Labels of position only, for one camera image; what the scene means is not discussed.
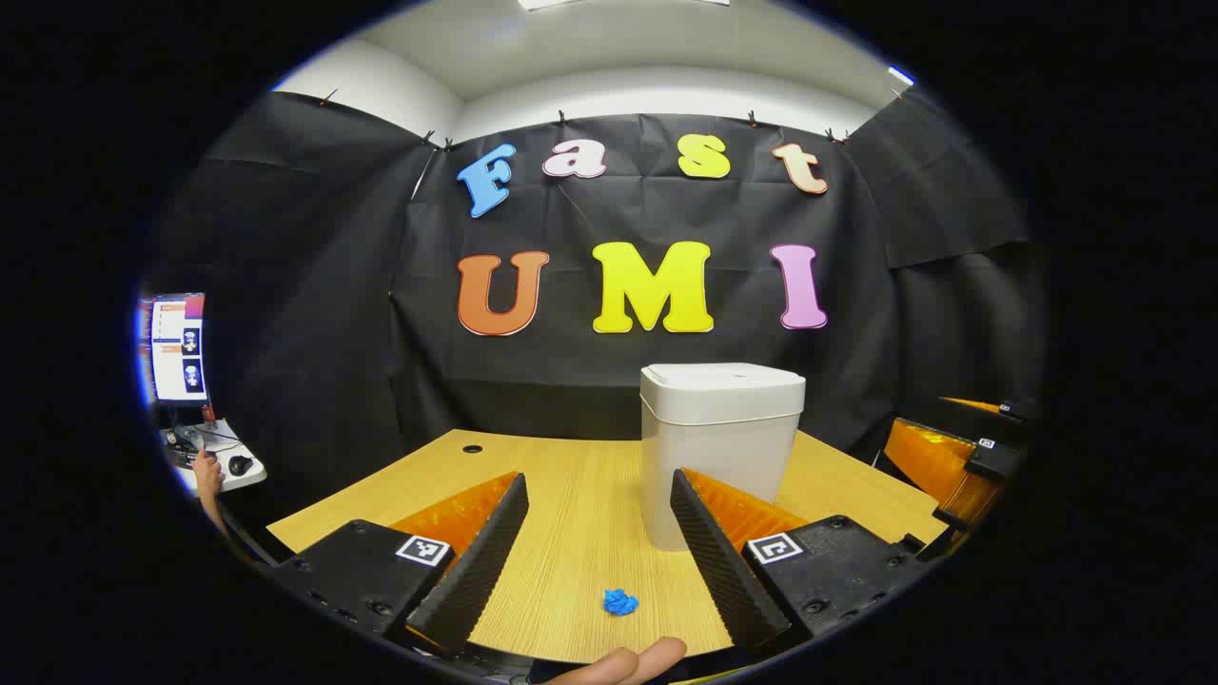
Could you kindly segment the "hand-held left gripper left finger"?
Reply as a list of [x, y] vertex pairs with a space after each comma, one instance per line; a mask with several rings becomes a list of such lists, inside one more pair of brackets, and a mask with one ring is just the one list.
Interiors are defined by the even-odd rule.
[[391, 527], [348, 520], [270, 568], [270, 579], [357, 633], [454, 657], [527, 513], [526, 477], [505, 472]]

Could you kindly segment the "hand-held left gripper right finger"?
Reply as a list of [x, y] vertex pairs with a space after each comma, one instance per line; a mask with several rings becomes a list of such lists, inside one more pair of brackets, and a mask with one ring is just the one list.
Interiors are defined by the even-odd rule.
[[736, 647], [783, 652], [839, 633], [922, 577], [931, 547], [847, 516], [805, 520], [697, 470], [670, 507]]

